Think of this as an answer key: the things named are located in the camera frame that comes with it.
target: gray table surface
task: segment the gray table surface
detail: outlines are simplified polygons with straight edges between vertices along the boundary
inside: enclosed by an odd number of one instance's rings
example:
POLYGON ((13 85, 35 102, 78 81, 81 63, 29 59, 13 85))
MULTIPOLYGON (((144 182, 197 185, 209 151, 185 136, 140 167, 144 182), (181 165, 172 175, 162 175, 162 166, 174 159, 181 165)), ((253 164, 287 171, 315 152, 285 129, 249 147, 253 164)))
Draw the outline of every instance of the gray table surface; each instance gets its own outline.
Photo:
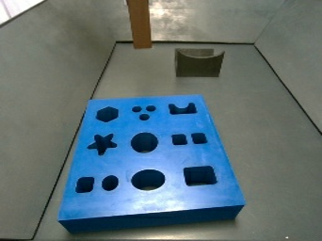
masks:
POLYGON ((69 234, 57 222, 73 148, 37 240, 322 239, 322 136, 253 45, 118 44, 95 98, 202 94, 248 206, 236 220, 69 234), (226 51, 220 78, 177 78, 176 48, 226 51))

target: square hole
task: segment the square hole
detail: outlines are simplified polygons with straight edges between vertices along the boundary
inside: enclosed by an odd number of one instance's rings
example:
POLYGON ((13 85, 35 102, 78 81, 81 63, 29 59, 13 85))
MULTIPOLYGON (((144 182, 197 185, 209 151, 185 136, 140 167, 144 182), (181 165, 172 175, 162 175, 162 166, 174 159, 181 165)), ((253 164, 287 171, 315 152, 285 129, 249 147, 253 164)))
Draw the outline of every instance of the square hole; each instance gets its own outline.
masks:
POLYGON ((82 177, 77 181, 75 192, 77 193, 93 192, 94 185, 95 185, 94 177, 82 177))
POLYGON ((206 144, 208 143, 205 133, 194 133, 194 134, 192 134, 192 137, 193 137, 193 141, 196 144, 206 144))
POLYGON ((186 145, 188 144, 186 135, 185 134, 173 135, 173 143, 174 145, 186 145))
POLYGON ((212 166, 186 168, 184 174, 189 186, 217 184, 217 175, 212 166))

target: wooden stick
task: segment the wooden stick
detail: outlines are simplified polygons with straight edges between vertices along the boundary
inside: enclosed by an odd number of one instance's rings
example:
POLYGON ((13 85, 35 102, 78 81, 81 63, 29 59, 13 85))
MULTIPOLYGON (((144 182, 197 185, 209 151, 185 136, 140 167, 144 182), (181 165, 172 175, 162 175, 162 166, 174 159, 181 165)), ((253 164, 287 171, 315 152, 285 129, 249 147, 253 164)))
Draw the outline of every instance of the wooden stick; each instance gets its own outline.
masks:
POLYGON ((134 46, 137 49, 152 48, 152 26, 149 0, 128 0, 133 28, 134 46))

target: shape sorter board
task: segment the shape sorter board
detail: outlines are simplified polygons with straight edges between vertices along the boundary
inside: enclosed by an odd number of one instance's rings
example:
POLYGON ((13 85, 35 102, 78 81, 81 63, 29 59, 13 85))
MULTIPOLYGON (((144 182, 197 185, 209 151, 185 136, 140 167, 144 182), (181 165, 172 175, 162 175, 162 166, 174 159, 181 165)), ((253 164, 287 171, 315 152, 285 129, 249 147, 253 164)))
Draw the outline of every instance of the shape sorter board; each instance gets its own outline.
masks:
POLYGON ((90 101, 58 216, 71 233, 233 219, 245 204, 204 96, 90 101))

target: circular hole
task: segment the circular hole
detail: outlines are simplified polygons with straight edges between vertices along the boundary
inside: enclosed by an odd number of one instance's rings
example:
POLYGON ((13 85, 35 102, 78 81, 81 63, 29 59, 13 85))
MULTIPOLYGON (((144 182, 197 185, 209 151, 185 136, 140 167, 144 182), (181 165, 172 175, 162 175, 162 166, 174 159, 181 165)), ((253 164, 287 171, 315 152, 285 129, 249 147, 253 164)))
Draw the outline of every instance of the circular hole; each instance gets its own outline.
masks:
POLYGON ((165 175, 161 171, 146 169, 134 175, 132 182, 137 189, 152 191, 165 184, 165 180, 165 175))
POLYGON ((103 179, 102 187, 106 191, 113 191, 118 187, 118 177, 117 176, 109 176, 103 179))
POLYGON ((157 107, 156 107, 154 105, 149 105, 149 106, 146 107, 146 110, 148 110, 148 111, 156 111, 156 110, 157 110, 157 107))
POLYGON ((148 114, 142 114, 142 115, 140 115, 140 119, 142 121, 148 121, 150 119, 150 116, 148 114))
POLYGON ((132 140, 132 146, 138 153, 150 153, 158 147, 158 138, 152 133, 140 133, 132 140))
POLYGON ((141 111, 142 111, 142 108, 141 108, 140 106, 136 106, 136 107, 133 108, 133 111, 134 111, 134 112, 141 112, 141 111))

